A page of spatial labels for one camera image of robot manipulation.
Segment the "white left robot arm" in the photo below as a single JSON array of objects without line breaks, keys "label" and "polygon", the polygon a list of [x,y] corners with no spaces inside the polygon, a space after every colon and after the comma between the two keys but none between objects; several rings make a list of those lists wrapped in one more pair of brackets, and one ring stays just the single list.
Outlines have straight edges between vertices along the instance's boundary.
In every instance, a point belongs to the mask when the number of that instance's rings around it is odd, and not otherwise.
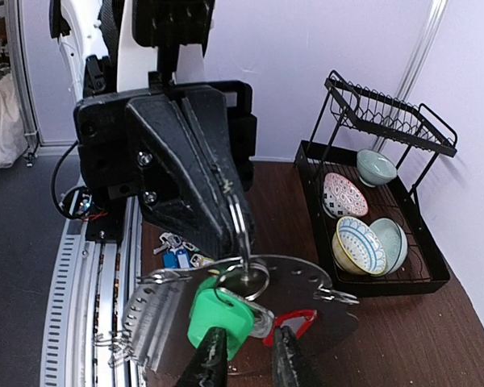
[{"label": "white left robot arm", "polygon": [[129,197],[146,222],[215,259],[247,259],[255,235],[245,197],[256,151],[252,87],[206,81],[212,1],[52,1],[50,35],[73,81],[86,203],[117,239]]}]

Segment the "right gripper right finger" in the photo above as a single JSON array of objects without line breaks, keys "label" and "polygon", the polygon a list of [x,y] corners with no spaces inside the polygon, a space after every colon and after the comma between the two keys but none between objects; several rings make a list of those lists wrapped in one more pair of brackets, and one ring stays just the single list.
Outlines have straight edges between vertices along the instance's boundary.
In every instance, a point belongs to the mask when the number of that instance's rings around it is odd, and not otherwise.
[{"label": "right gripper right finger", "polygon": [[272,378],[274,386],[325,386],[288,326],[273,331]]}]

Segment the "red key tag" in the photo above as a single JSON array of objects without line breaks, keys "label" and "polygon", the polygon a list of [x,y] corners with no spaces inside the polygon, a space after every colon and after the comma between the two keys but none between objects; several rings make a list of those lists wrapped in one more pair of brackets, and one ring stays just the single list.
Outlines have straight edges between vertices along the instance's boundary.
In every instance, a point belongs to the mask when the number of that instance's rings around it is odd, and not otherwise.
[{"label": "red key tag", "polygon": [[265,347],[273,346],[274,331],[279,327],[289,327],[295,336],[301,338],[318,319],[318,311],[312,309],[294,310],[278,315],[273,321],[271,332],[263,338]]}]

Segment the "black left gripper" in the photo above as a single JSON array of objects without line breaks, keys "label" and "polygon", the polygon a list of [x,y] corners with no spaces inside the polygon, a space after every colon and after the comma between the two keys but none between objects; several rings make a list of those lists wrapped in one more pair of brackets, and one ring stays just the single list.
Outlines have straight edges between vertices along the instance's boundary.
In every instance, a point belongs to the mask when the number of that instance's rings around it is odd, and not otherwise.
[{"label": "black left gripper", "polygon": [[95,201],[138,197],[145,219],[208,256],[250,256],[257,118],[250,84],[213,81],[85,98],[74,121]]}]

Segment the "green key tag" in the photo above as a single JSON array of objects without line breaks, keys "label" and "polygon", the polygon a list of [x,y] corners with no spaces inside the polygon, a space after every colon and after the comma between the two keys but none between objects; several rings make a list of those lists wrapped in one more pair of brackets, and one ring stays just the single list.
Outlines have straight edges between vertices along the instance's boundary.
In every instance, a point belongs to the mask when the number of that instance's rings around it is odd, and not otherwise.
[{"label": "green key tag", "polygon": [[203,281],[190,308],[187,337],[198,348],[212,327],[227,333],[227,359],[233,360],[254,327],[253,312],[234,296],[221,294],[215,287],[216,278]]}]

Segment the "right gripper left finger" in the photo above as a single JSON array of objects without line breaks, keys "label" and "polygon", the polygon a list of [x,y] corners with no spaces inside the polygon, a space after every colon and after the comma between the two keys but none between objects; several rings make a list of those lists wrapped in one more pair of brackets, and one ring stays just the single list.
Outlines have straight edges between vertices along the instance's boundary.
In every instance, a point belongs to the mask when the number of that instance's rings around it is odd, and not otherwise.
[{"label": "right gripper left finger", "polygon": [[227,332],[225,329],[212,327],[208,330],[175,386],[227,386]]}]

